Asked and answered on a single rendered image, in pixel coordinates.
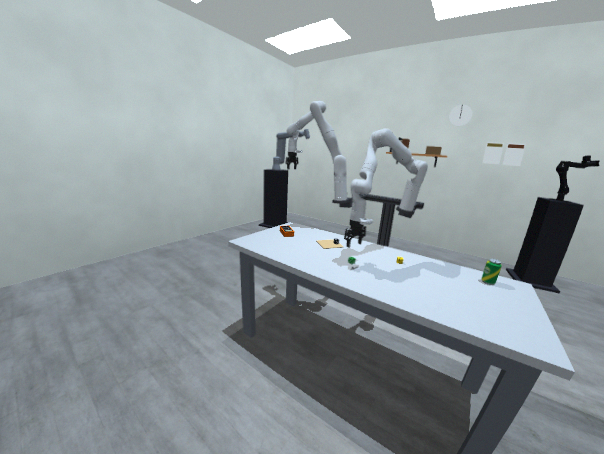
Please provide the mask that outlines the tan square mat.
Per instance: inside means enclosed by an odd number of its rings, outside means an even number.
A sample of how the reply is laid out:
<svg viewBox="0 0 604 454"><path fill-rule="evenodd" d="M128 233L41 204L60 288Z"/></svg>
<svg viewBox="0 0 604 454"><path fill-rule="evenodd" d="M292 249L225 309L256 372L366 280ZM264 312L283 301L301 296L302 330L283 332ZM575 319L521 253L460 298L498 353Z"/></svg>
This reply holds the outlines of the tan square mat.
<svg viewBox="0 0 604 454"><path fill-rule="evenodd" d="M344 247L342 246L340 243L339 244L334 244L333 241L334 239L331 240L316 240L324 249L328 249L328 248L341 248Z"/></svg>

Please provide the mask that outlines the green drink can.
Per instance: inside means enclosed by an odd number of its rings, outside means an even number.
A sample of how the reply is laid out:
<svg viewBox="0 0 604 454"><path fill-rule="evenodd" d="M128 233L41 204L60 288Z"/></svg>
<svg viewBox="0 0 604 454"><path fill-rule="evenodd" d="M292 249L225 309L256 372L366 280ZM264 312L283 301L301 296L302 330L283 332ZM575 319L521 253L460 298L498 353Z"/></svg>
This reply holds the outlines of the green drink can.
<svg viewBox="0 0 604 454"><path fill-rule="evenodd" d="M489 261L486 262L481 280L489 285L496 284L501 267L501 261L489 259Z"/></svg>

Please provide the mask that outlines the orange pocket multimeter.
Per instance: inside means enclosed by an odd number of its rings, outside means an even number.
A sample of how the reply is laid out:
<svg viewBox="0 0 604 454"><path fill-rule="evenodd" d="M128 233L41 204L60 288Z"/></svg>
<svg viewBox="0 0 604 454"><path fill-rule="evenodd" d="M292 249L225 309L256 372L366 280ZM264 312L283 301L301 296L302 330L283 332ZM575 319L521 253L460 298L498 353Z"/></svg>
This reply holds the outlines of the orange pocket multimeter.
<svg viewBox="0 0 604 454"><path fill-rule="evenodd" d="M294 230L290 226L280 226L280 232L284 237L294 236Z"/></svg>

